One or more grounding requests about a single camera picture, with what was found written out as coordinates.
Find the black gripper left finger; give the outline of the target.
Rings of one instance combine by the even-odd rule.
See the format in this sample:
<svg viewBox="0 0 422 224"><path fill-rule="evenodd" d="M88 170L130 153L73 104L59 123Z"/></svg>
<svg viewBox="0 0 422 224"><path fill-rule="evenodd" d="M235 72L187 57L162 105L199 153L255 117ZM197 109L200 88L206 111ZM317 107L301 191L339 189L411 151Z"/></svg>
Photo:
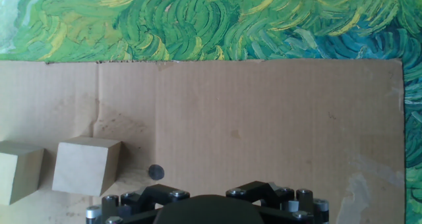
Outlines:
<svg viewBox="0 0 422 224"><path fill-rule="evenodd" d="M155 219L156 205L165 206L190 198L185 190L162 184L146 186L120 196L109 194L98 205L86 208L86 224L151 223Z"/></svg>

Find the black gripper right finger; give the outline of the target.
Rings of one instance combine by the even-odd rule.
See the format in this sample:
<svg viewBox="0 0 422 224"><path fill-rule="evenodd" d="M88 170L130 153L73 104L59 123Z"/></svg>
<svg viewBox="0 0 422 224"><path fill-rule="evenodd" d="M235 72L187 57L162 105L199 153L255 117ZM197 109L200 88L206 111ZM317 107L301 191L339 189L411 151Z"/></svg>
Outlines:
<svg viewBox="0 0 422 224"><path fill-rule="evenodd" d="M226 191L226 197L251 205L262 223L329 224L328 200L315 198L313 191L253 181Z"/></svg>

